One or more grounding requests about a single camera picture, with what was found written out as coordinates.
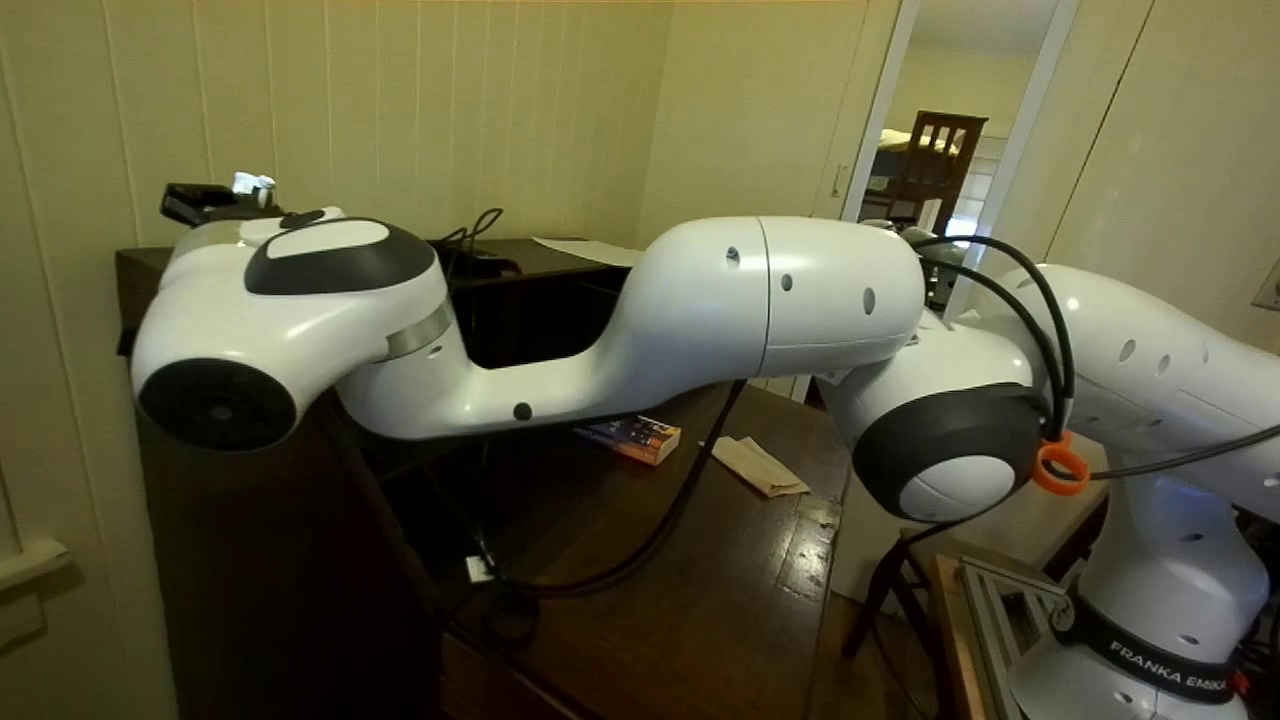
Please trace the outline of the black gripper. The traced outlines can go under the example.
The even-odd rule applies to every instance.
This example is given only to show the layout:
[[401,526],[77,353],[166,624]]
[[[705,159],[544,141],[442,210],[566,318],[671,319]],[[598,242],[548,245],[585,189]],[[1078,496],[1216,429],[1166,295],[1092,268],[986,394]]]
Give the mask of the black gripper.
[[229,186],[166,186],[161,213],[186,230],[212,219],[280,215],[275,182],[259,173],[235,173]]

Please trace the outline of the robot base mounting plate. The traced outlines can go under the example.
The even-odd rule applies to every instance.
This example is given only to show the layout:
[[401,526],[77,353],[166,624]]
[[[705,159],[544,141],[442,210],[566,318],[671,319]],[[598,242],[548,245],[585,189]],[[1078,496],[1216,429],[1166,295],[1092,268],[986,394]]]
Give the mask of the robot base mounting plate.
[[965,557],[958,596],[991,720],[1033,720],[1015,701],[1015,667],[1055,642],[1051,618],[1067,607],[1067,591],[1051,580]]

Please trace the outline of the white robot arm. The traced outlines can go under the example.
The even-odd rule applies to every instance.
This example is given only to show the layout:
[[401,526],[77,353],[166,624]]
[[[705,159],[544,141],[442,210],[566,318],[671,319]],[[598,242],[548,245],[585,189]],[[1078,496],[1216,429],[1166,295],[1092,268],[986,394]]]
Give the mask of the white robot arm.
[[[1266,569],[1235,519],[1280,519],[1280,360],[1159,295],[1021,262],[946,319],[924,305],[931,256],[887,230],[706,215],[626,266],[593,344],[482,369],[439,253],[397,223],[247,195],[178,219],[132,396],[186,445],[266,447],[320,394],[374,436],[434,441],[814,375],[900,519],[965,526],[1021,485],[1109,489],[1051,642],[1010,663],[1026,720],[1249,720],[1233,663]],[[1109,463],[1078,463],[1073,436]]]

